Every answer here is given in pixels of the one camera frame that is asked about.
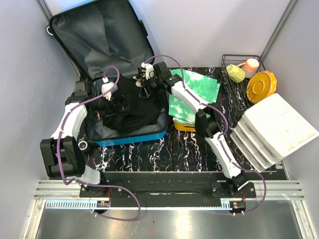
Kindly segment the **green white tie-dye cloth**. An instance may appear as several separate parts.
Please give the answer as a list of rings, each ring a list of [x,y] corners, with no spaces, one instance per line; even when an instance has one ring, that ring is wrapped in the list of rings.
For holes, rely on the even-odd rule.
[[[216,79],[203,76],[193,71],[183,70],[184,81],[199,97],[215,103],[218,98],[220,84]],[[195,113],[191,108],[178,97],[169,96],[169,115],[173,120],[183,124],[195,124]]]

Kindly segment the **blue fish-print suitcase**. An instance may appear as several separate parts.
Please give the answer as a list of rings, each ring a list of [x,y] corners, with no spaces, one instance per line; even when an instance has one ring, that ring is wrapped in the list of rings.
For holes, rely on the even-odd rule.
[[[54,36],[87,82],[91,93],[101,94],[102,79],[116,85],[120,76],[137,81],[138,68],[151,61],[154,51],[147,31],[127,0],[96,0],[53,16],[46,28]],[[88,111],[77,138],[80,149],[88,151],[92,144],[113,146],[156,140],[163,137],[168,125],[168,100],[163,90],[164,108],[156,124],[128,133],[103,125],[105,111]]]

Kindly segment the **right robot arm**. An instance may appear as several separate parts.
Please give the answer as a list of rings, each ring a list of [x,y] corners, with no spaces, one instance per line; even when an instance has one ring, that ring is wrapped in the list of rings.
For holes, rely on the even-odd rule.
[[[196,133],[209,144],[222,166],[228,195],[234,198],[240,196],[249,180],[225,141],[220,122],[225,120],[225,116],[189,88],[182,76],[173,75],[164,62],[155,65],[143,62],[138,68],[137,81],[148,97],[162,89],[190,107],[195,113]]]

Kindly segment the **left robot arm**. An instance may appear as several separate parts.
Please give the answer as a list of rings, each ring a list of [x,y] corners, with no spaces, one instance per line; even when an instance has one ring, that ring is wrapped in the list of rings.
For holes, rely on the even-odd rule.
[[[56,131],[49,139],[40,142],[40,151],[47,176],[61,179],[66,185],[79,182],[90,186],[96,197],[103,197],[108,185],[101,181],[101,173],[86,165],[77,138],[88,114],[87,107],[98,100],[110,100],[117,89],[113,82],[104,78],[101,94],[95,96],[87,82],[77,82],[75,91],[65,101],[64,115]]]

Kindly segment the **black floral print garment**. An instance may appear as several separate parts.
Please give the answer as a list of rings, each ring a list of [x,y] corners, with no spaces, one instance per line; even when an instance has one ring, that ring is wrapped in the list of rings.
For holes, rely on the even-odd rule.
[[[124,76],[120,76],[117,87],[103,118],[105,127],[128,133],[157,123],[164,108],[162,93],[141,98],[140,88]]]

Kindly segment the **orange plastic basket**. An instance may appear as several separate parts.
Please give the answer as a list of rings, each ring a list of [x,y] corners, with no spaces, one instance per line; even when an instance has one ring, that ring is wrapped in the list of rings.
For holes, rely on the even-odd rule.
[[[177,121],[173,121],[174,127],[179,131],[196,132],[193,124],[185,124]]]

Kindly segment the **green cup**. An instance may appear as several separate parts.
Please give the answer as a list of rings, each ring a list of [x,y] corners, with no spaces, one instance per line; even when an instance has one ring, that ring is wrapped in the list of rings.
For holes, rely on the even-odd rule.
[[[245,79],[246,73],[237,65],[228,65],[226,71],[230,79],[235,83],[240,83]]]

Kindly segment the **pink cup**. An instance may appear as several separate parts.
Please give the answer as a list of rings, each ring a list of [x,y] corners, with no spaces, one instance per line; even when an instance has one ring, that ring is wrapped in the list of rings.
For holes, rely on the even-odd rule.
[[[242,62],[237,66],[241,67],[241,69],[245,72],[246,78],[252,78],[256,74],[260,63],[254,58],[249,58],[245,62]]]

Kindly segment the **yellow plate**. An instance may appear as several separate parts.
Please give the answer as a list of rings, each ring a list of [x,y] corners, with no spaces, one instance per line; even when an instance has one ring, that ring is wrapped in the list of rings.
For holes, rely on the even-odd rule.
[[[247,85],[248,100],[256,104],[268,96],[273,95],[277,89],[277,79],[274,73],[265,70],[255,74]]]

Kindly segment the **white drawer organizer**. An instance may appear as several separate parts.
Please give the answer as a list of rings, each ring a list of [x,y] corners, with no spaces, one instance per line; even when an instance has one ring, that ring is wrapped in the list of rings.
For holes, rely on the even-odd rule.
[[[275,93],[245,111],[230,137],[261,173],[318,135],[309,122]]]

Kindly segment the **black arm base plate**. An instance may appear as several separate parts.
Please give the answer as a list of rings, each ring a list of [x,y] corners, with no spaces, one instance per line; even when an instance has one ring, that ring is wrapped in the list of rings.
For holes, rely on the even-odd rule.
[[[221,172],[106,172],[104,185],[115,189],[84,187],[81,198],[111,197],[112,207],[135,207],[136,202],[125,192],[129,189],[143,208],[217,207],[221,199],[255,199],[254,184],[249,182],[241,191],[234,192]]]

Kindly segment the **aluminium rail frame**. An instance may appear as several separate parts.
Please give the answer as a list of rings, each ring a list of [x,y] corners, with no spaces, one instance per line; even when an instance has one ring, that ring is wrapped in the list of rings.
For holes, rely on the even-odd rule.
[[[318,238],[315,232],[312,220],[310,218],[304,196],[297,180],[251,180],[255,187],[256,198],[255,199],[242,199],[242,200],[230,200],[229,198],[221,199],[221,205],[217,207],[173,207],[173,208],[143,208],[140,205],[137,197],[127,188],[123,190],[130,194],[135,200],[135,207],[112,207],[111,197],[106,198],[81,198],[79,196],[80,189],[83,185],[79,183],[71,183],[64,185],[61,180],[40,180],[33,197],[33,206],[31,212],[31,218],[28,221],[28,225],[25,231],[25,237],[27,239],[35,236],[35,230],[39,226],[40,216],[44,208],[51,209],[81,209],[81,210],[133,210],[133,211],[227,211],[228,214],[232,213],[234,205],[238,202],[256,201],[259,206],[264,204],[265,201],[286,201],[290,202],[294,208],[294,213],[297,218],[301,234],[305,239]],[[104,188],[102,186],[94,186],[93,188]]]

